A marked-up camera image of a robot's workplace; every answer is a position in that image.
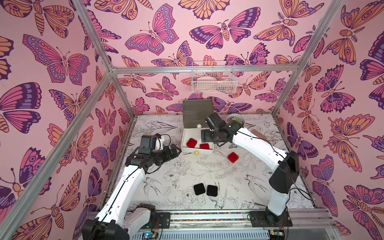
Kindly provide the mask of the red brooch box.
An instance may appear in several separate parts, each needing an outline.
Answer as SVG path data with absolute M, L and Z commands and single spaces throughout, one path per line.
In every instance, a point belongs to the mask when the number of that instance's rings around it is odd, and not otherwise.
M 208 143 L 203 143 L 203 144 L 200 144 L 200 149 L 210 150 L 211 147 Z
M 235 163 L 238 159 L 239 159 L 239 156 L 232 152 L 230 153 L 228 156 L 227 156 L 228 160 L 231 162 L 231 163 Z
M 197 140 L 195 140 L 195 139 L 193 139 L 193 138 L 190 138 L 190 139 L 187 141 L 186 146 L 187 146 L 188 148 L 195 148 L 197 144 L 198 144 L 198 141 L 197 141 Z

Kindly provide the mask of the red brooch box front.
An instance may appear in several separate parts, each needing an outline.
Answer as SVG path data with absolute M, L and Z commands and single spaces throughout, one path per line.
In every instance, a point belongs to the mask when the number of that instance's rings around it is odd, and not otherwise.
M 197 144 L 198 144 L 198 141 L 197 141 L 197 140 L 195 140 L 195 139 L 193 139 L 193 138 L 190 138 L 190 139 L 187 141 L 186 146 L 187 146 L 188 148 L 195 148 Z

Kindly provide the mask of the three-tier drawer cabinet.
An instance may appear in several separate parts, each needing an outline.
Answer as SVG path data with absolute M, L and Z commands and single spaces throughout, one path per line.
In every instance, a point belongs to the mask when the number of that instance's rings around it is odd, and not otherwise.
M 213 103 L 208 99 L 201 100 L 184 100 L 183 101 L 183 135 L 181 141 L 181 149 L 184 153 L 199 152 L 201 155 L 209 155 L 214 151 L 214 144 L 208 143 L 210 150 L 200 149 L 201 130 L 210 129 L 205 119 L 214 112 Z M 193 138 L 198 141 L 195 148 L 188 148 L 187 141 Z

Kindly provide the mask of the black brooch box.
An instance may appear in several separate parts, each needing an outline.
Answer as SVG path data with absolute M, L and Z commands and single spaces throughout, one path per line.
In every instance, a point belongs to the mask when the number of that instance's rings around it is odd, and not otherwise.
M 206 193 L 206 188 L 203 183 L 194 185 L 193 189 L 196 196 L 203 195 Z
M 218 186 L 207 185 L 207 195 L 209 197 L 217 197 L 218 196 Z

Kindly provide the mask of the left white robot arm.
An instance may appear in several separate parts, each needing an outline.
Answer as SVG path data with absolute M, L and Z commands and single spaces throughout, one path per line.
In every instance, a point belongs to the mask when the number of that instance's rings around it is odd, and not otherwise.
M 162 135 L 143 135 L 140 145 L 126 158 L 123 174 L 109 200 L 94 220 L 87 220 L 82 228 L 85 240 L 130 240 L 139 229 L 155 217 L 154 207 L 137 207 L 127 216 L 127 210 L 140 183 L 153 165 L 160 168 L 177 158 L 182 150 L 164 145 Z

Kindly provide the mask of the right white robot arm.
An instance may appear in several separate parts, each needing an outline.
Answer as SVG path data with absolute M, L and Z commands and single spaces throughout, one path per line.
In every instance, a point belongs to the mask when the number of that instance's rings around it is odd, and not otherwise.
M 257 137 L 244 127 L 245 120 L 238 114 L 231 114 L 224 121 L 217 113 L 205 118 L 207 130 L 202 130 L 202 141 L 222 146 L 232 143 L 242 147 L 262 160 L 272 170 L 269 184 L 272 187 L 270 201 L 266 207 L 266 219 L 278 222 L 285 212 L 292 186 L 299 176 L 299 156 L 274 147 L 269 141 Z

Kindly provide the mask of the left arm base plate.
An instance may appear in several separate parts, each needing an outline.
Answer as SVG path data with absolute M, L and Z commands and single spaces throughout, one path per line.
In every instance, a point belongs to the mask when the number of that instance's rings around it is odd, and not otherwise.
M 171 213 L 160 212 L 150 218 L 150 221 L 142 227 L 143 230 L 169 229 L 171 224 Z

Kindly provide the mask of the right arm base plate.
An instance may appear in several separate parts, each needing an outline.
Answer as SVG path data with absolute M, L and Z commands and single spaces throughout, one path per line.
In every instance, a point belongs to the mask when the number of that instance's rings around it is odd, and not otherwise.
M 287 210 L 280 216 L 275 216 L 265 210 L 250 211 L 248 218 L 253 228 L 280 228 L 293 226 Z

